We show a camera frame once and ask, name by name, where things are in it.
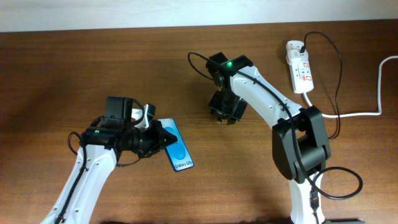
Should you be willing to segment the blue Galaxy smartphone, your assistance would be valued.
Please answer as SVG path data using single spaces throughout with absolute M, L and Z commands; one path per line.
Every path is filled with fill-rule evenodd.
M 160 119 L 162 127 L 177 137 L 177 141 L 165 148 L 166 154 L 169 158 L 172 169 L 175 172 L 180 172 L 194 166 L 192 157 L 183 141 L 182 135 L 172 118 Z

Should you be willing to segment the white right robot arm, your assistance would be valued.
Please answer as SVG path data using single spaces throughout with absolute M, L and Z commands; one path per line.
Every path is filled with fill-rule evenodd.
M 209 107 L 219 121 L 239 121 L 251 106 L 272 130 L 272 158 L 289 181 L 292 223 L 324 223 L 320 188 L 331 151 L 318 108 L 303 108 L 276 90 L 244 55 L 208 57 L 206 69 L 219 90 Z

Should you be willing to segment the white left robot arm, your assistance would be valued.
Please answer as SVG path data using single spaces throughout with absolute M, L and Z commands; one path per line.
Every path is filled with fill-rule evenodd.
M 131 151 L 139 159 L 150 157 L 177 142 L 176 135 L 163 128 L 152 116 L 153 105 L 109 96 L 104 115 L 96 118 L 79 139 L 76 162 L 55 205 L 44 223 L 89 223 L 106 179 L 118 167 L 122 152 Z

